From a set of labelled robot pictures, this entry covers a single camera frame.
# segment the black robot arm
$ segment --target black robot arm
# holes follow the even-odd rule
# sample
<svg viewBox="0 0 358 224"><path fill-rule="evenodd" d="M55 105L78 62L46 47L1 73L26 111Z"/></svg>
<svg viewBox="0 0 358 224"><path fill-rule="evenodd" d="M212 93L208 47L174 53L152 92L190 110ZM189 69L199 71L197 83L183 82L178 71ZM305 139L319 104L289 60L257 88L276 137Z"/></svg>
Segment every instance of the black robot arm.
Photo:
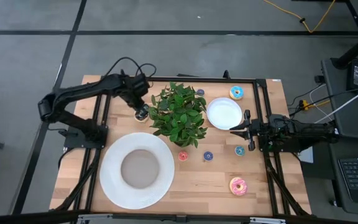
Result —
<svg viewBox="0 0 358 224"><path fill-rule="evenodd" d="M232 134L249 139L249 150L255 149L252 136L258 136L261 150L267 152L301 152L320 142L335 143L338 139L335 123L324 124L301 123L284 115L272 114L268 123L259 119L250 121L250 112L244 113L244 122L231 130L245 129L246 131L232 131Z"/></svg>
<svg viewBox="0 0 358 224"><path fill-rule="evenodd" d="M121 74L103 76L95 83L62 88L50 93L38 103L38 109L42 121L62 122L79 129L87 141L95 142L104 137L104 127L98 126L92 119L83 119L65 111L67 104L97 95L111 95L121 97L138 113L147 114L142 96L148 92L149 87L143 73L130 77L121 70Z"/></svg>

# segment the white cable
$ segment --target white cable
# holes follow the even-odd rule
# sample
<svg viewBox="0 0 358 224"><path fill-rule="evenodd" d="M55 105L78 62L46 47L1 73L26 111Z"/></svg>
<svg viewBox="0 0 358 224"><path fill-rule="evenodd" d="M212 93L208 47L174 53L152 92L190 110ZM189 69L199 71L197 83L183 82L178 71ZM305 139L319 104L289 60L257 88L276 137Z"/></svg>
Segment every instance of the white cable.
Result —
<svg viewBox="0 0 358 224"><path fill-rule="evenodd" d="M311 102L314 102L314 100L311 98L311 94L312 94L314 91L320 89L321 87L323 87L323 86L325 86L325 85L326 85L326 84L323 84L323 85L317 87L316 89L314 89L313 91L311 91L311 92L309 93L309 97L310 97L310 101L311 101ZM320 110L323 114L325 114L325 115L327 116L327 114L326 114L322 109L320 109L320 108L316 105L316 103L313 103L313 105L314 105L314 107L316 107L318 110Z"/></svg>
<svg viewBox="0 0 358 224"><path fill-rule="evenodd" d="M344 106L348 105L350 102L352 102L353 100L355 100L355 99L357 99L357 98L358 98L358 95L355 96L355 97L353 97L353 98L351 98L348 102L344 103L342 106L340 106L338 109L336 109L336 110L334 110L333 112L331 112L329 115L327 115L327 116L321 118L320 120L318 120L318 121L316 121L316 122L314 122L314 123L316 124L316 123L318 123L318 122L320 122L320 121L326 119L328 116L333 115L334 113L338 112L338 111L339 111L340 109L342 109Z"/></svg>

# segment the wooden table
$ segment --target wooden table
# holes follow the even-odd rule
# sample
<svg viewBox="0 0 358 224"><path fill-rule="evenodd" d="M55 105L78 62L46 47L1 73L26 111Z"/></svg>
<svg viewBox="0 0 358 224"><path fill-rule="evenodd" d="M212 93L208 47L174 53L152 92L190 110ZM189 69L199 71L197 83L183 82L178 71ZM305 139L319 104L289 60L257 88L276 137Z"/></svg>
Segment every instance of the wooden table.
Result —
<svg viewBox="0 0 358 224"><path fill-rule="evenodd" d="M97 75L85 75L83 83L96 82L99 79L100 76ZM169 83L154 82L149 93L143 97L145 102L151 104L150 96L158 95L165 85L169 86ZM232 83L185 83L185 86L187 85L193 86L196 90L203 89L206 93L207 104L218 97L229 97L229 89L233 86ZM257 113L252 84L241 84L240 86L244 89L244 97L237 102L242 111L250 110L251 119L255 119ZM267 80L267 87L272 113L288 116L281 81ZM259 89L259 95L265 116L262 89ZM94 97L78 101L74 114L82 118L92 118L95 100ZM104 100L105 98L102 98L99 118L102 117ZM154 128L149 127L152 124L150 119L146 123L140 123L134 119L133 114L133 109L129 108L122 99L117 97L111 100L107 121L109 134L106 147L101 154L101 161L109 146L120 137L134 132L153 133L155 131ZM98 175L91 211L192 215L272 215L264 158L258 150L257 140L255 139L256 150L246 151L245 156L239 157L235 155L234 148L243 145L247 149L248 141L230 134L229 131L213 127L207 119L203 126L208 127L206 138L199 141L197 149L194 146L185 148L189 153L189 159L186 162L178 160L178 153L182 150L180 147L172 144L165 136L159 136L167 143L175 160L175 176L172 185L159 202L141 210L127 210L118 207L105 196ZM203 161L205 151L211 151L214 154L212 162ZM59 206L75 187L80 175L83 155L84 149L74 149L62 160L50 208ZM287 188L302 208L310 213L300 163L289 153L281 153L280 157ZM244 196L236 197L230 192L229 181L233 177L242 177L246 181L248 191ZM87 189L86 185L80 208L85 207ZM277 186L275 186L275 192L278 210L283 212L280 191Z"/></svg>

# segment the green plant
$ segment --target green plant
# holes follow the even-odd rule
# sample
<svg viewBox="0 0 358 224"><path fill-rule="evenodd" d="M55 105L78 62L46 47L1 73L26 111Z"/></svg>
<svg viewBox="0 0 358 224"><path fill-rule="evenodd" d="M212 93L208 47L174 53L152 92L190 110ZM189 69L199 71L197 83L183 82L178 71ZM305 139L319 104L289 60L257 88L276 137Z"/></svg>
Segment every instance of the green plant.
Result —
<svg viewBox="0 0 358 224"><path fill-rule="evenodd" d="M158 128L154 135L169 136L171 142L181 147L190 144L198 147L197 139L205 138L207 130L201 127L204 123L201 112L206 111L206 102L196 96L193 87L171 82L170 88L165 86L159 95L152 95L152 104L149 113L154 123L151 127Z"/></svg>

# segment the white bowl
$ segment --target white bowl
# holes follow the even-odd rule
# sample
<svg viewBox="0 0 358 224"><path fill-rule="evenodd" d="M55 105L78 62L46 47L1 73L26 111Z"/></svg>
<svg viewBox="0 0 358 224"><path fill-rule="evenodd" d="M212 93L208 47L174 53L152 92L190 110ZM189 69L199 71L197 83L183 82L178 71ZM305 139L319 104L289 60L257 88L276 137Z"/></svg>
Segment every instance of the white bowl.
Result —
<svg viewBox="0 0 358 224"><path fill-rule="evenodd" d="M206 109L209 122L219 129L229 130L240 124L242 111L240 106L229 98L216 98Z"/></svg>
<svg viewBox="0 0 358 224"><path fill-rule="evenodd" d="M151 152L159 166L154 182L142 189L129 185L121 175L123 160L138 149ZM174 172L172 153L160 138L148 133L132 133L118 139L106 152L100 168L100 184L112 203L122 208L141 209L158 202L167 193Z"/></svg>

